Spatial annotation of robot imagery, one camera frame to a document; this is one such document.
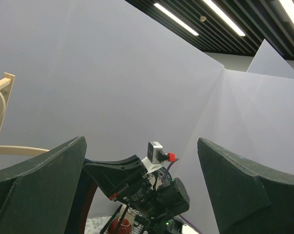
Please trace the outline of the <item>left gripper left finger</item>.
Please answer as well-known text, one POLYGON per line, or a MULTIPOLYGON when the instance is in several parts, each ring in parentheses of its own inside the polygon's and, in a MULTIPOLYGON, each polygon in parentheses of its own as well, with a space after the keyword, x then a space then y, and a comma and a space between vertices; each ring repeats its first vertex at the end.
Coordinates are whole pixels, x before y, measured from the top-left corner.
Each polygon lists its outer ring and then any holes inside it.
POLYGON ((0 170, 0 234, 62 234, 87 144, 76 137, 0 170))

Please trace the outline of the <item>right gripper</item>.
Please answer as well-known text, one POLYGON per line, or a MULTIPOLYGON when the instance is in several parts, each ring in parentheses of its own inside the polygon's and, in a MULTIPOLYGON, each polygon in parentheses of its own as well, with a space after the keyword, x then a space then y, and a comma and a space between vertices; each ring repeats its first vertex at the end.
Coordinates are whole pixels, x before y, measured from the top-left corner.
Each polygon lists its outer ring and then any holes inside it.
POLYGON ((130 205, 144 217, 159 216, 156 193, 137 155, 118 161, 93 161, 83 169, 110 200, 130 205))

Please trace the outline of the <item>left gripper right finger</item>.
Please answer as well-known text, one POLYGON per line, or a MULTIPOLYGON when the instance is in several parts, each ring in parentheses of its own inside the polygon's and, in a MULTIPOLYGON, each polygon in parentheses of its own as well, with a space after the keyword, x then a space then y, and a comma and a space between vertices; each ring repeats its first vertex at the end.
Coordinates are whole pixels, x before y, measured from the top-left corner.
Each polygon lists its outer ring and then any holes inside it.
POLYGON ((197 154, 221 234, 294 234, 294 175, 205 138, 197 154))

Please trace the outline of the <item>navy tank top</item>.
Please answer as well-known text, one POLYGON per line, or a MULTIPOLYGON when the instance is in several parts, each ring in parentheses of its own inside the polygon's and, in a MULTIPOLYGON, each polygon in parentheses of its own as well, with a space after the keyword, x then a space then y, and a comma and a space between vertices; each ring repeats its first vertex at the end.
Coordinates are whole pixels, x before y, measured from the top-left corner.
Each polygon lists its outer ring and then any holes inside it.
POLYGON ((94 194, 98 188, 97 184, 84 169, 84 165, 90 163, 93 163, 93 161, 89 159, 84 160, 74 197, 73 205, 75 208, 71 209, 75 210, 75 222, 78 234, 84 233, 87 215, 89 213, 94 194))

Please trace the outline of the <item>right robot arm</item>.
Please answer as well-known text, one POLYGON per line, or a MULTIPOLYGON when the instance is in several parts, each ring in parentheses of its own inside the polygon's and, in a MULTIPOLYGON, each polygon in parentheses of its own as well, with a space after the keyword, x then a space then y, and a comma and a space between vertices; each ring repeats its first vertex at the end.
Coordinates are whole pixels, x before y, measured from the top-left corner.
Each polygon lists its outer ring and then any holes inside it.
POLYGON ((162 184, 150 183, 148 170, 136 155, 114 162, 92 161, 83 169, 110 200, 139 212, 141 233, 173 234, 174 218, 189 210, 182 181, 165 173, 162 184))

